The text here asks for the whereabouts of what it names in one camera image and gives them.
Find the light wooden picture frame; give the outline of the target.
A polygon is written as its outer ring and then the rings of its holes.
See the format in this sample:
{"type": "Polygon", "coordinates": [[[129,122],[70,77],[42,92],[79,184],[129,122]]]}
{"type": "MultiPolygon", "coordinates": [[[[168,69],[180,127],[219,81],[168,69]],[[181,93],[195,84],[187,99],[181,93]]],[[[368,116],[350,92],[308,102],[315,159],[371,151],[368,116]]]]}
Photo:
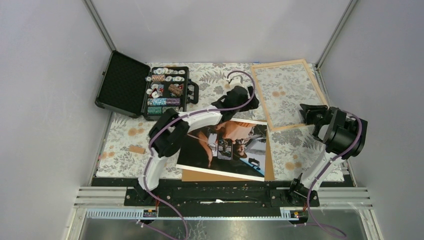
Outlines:
{"type": "Polygon", "coordinates": [[[300,104],[328,105],[305,59],[253,64],[250,70],[270,131],[305,126],[300,104]]]}

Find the large printed photo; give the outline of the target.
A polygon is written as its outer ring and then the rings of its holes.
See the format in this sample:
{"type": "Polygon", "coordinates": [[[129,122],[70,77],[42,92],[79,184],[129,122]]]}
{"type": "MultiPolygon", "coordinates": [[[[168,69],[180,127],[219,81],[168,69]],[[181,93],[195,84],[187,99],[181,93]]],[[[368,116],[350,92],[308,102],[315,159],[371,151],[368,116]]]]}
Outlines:
{"type": "Polygon", "coordinates": [[[265,181],[268,126],[232,119],[203,126],[184,138],[176,167],[250,181],[265,181]]]}

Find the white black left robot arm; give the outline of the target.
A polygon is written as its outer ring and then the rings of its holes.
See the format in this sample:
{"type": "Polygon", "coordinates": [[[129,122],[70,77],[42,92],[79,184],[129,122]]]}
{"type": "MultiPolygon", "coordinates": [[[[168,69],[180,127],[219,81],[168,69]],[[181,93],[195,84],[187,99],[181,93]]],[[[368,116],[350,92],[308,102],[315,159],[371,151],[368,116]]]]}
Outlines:
{"type": "Polygon", "coordinates": [[[235,86],[226,95],[204,109],[177,112],[168,109],[149,131],[149,159],[138,184],[134,186],[136,199],[144,206],[155,200],[154,189],[168,158],[175,155],[183,144],[183,138],[202,127],[228,123],[236,113],[257,109],[259,100],[254,86],[235,86]]]}

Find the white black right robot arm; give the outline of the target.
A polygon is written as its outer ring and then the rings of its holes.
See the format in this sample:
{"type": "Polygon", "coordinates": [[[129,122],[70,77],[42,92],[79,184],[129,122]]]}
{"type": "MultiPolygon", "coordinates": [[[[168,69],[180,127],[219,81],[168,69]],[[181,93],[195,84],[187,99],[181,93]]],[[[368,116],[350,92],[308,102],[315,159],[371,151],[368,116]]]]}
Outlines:
{"type": "Polygon", "coordinates": [[[306,125],[313,125],[312,137],[324,145],[317,160],[294,178],[287,191],[293,206],[310,204],[325,178],[350,157],[358,156],[365,146],[368,121],[327,105],[300,104],[300,115],[306,125]]]}

